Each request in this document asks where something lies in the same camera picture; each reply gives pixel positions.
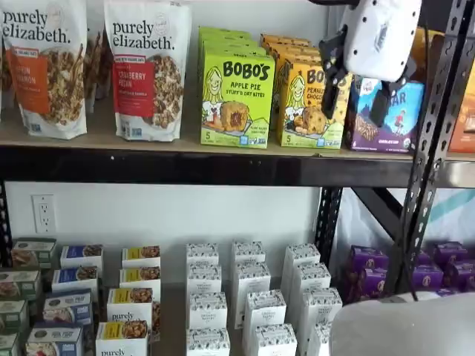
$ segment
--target white box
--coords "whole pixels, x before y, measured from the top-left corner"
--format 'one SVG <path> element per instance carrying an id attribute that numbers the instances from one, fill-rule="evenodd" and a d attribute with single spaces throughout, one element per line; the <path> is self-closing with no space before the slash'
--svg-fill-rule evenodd
<path id="1" fill-rule="evenodd" d="M 97 267 L 99 278 L 102 277 L 102 245 L 64 246 L 59 263 L 61 268 Z"/>
<path id="2" fill-rule="evenodd" d="M 290 303 L 290 290 L 294 266 L 307 262 L 320 262 L 320 253 L 312 243 L 287 246 L 285 250 L 284 268 L 282 269 L 281 291 L 287 305 Z"/>
<path id="3" fill-rule="evenodd" d="M 343 303 L 336 288 L 310 289 L 304 292 L 302 299 L 297 340 L 298 351 L 301 356 L 305 356 L 313 326 L 333 321 Z"/>
<path id="4" fill-rule="evenodd" d="M 287 321 L 292 324 L 296 332 L 298 331 L 302 294 L 305 289 L 329 288 L 331 278 L 332 276 L 323 263 L 302 263 L 294 267 Z"/>
<path id="5" fill-rule="evenodd" d="M 252 334 L 249 356 L 294 356 L 297 339 L 290 324 L 258 326 Z"/>
<path id="6" fill-rule="evenodd" d="M 243 330 L 243 350 L 246 355 L 250 352 L 250 339 L 255 328 L 283 324 L 286 308 L 284 296 L 279 290 L 247 294 Z"/>
<path id="7" fill-rule="evenodd" d="M 122 268 L 160 267 L 160 247 L 144 246 L 122 249 Z"/>
<path id="8" fill-rule="evenodd" d="M 244 326 L 246 296 L 253 291 L 268 291 L 270 272 L 264 262 L 236 263 L 232 280 L 232 325 L 235 329 Z"/>
<path id="9" fill-rule="evenodd" d="M 319 323 L 313 326 L 307 351 L 308 356 L 330 356 L 331 328 L 331 322 Z"/>
<path id="10" fill-rule="evenodd" d="M 229 356 L 230 350 L 231 343 L 226 329 L 186 331 L 186 356 Z"/>
<path id="11" fill-rule="evenodd" d="M 223 329 L 226 328 L 227 317 L 228 307 L 223 292 L 190 296 L 189 329 Z"/>

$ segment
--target orange label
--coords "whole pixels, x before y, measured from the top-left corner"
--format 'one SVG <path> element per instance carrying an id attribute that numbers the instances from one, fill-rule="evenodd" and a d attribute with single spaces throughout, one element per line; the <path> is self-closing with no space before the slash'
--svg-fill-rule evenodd
<path id="1" fill-rule="evenodd" d="M 34 113 L 49 113 L 48 59 L 34 48 L 7 50 L 16 97 L 22 107 Z"/>

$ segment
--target granola bag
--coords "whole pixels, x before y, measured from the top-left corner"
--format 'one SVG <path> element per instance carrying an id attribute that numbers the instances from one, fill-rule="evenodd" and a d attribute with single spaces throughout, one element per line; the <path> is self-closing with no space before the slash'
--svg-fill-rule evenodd
<path id="1" fill-rule="evenodd" d="M 34 136 L 86 133 L 85 0 L 0 0 L 2 33 L 23 123 Z"/>
<path id="2" fill-rule="evenodd" d="M 117 136 L 179 138 L 190 8 L 169 1 L 105 0 L 105 26 L 114 55 Z"/>

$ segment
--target green snack box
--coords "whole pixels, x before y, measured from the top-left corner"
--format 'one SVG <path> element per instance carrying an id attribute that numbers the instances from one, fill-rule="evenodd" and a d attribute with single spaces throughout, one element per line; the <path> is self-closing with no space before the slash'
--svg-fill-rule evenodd
<path id="1" fill-rule="evenodd" d="M 204 50 L 201 143 L 266 148 L 274 59 Z"/>

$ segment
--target electrical outlet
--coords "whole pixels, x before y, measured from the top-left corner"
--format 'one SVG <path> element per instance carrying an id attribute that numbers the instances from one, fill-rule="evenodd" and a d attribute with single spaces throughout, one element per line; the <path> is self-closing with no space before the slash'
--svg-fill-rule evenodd
<path id="1" fill-rule="evenodd" d="M 54 235 L 56 233 L 56 219 L 53 195 L 32 195 L 31 199 L 33 201 L 36 233 Z"/>

